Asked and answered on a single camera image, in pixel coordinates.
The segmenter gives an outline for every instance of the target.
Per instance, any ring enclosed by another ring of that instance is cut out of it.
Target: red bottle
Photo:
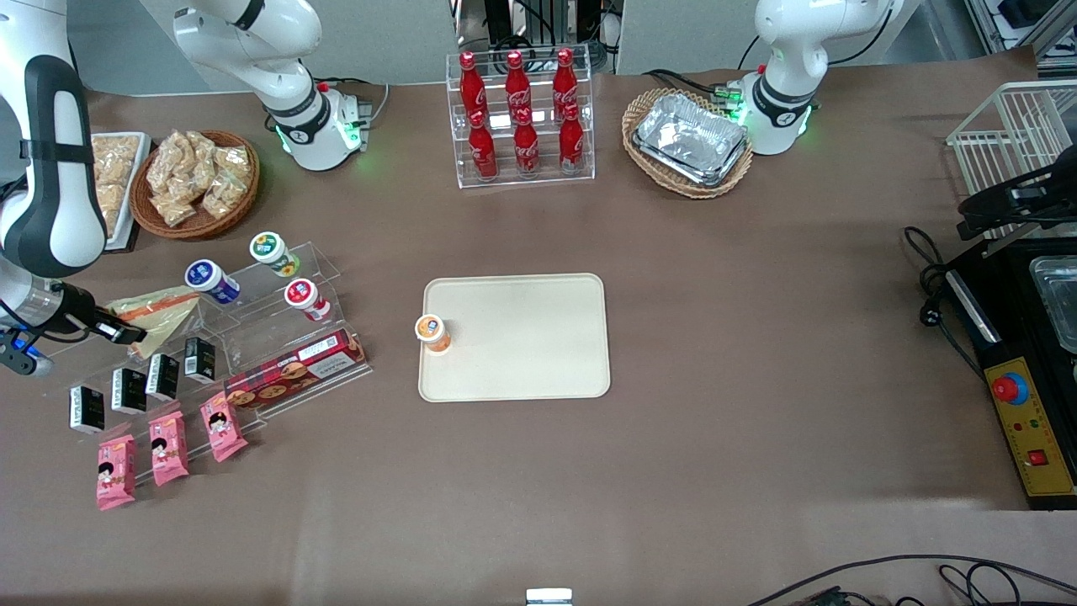
[[[523,124],[522,117],[531,124],[531,82],[523,73],[523,55],[519,51],[508,52],[508,76],[505,79],[505,96],[508,98],[508,116],[513,124]]]
[[[584,127],[579,125],[579,105],[564,107],[561,124],[561,172],[576,174],[584,167]]]
[[[472,159],[475,160],[475,169],[478,171],[479,181],[492,181],[498,178],[498,158],[493,153],[493,137],[486,129],[486,119],[480,113],[473,113],[467,117],[471,121],[472,133],[467,137],[467,142],[472,147]]]
[[[463,69],[460,75],[460,98],[464,102],[464,111],[467,118],[472,114],[479,114],[486,121],[489,110],[486,107],[486,84],[482,76],[475,71],[475,53],[464,51],[460,53],[460,67]]]
[[[513,141],[516,143],[516,169],[522,179],[534,179],[538,173],[538,133],[531,125],[531,110],[519,115]]]
[[[576,104],[576,72],[572,71],[572,48],[557,52],[557,73],[554,74],[554,122],[564,119],[564,108]]]

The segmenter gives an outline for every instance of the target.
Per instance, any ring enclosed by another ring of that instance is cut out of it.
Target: brown tablecloth
[[[1077,515],[1023,511],[982,385],[917,321],[919,260],[899,243],[918,224],[959,250],[942,138],[998,84],[1034,77],[1023,52],[835,69],[793,150],[702,202],[620,147],[647,77],[598,79],[593,182],[466,193],[440,86],[394,88],[369,151],[324,173],[284,155],[251,95],[95,96],[95,130],[248,137],[265,181],[227,235],[143,235],[73,281],[132,295],[199,256],[246,265],[265,228],[309,238],[344,272],[376,370],[277,418],[238,461],[107,513],[65,403],[3,375],[0,602],[518,604],[563,586],[582,606],[743,604],[908,551],[1072,576]],[[605,282],[606,396],[419,398],[428,281],[555,271]],[[927,564],[833,580],[942,598]]]

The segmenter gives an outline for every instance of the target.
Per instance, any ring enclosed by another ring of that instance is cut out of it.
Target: control panel
[[[1029,496],[1077,493],[1024,358],[983,371]]]

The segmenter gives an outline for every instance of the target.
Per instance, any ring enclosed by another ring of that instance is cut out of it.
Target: foil container
[[[655,101],[632,132],[632,142],[690,181],[714,187],[747,149],[747,132],[677,93]]]

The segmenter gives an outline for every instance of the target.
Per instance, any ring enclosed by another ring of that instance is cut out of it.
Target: beige tray
[[[438,278],[422,310],[452,338],[442,355],[419,347],[429,403],[598,398],[610,389],[605,291],[595,273]]]

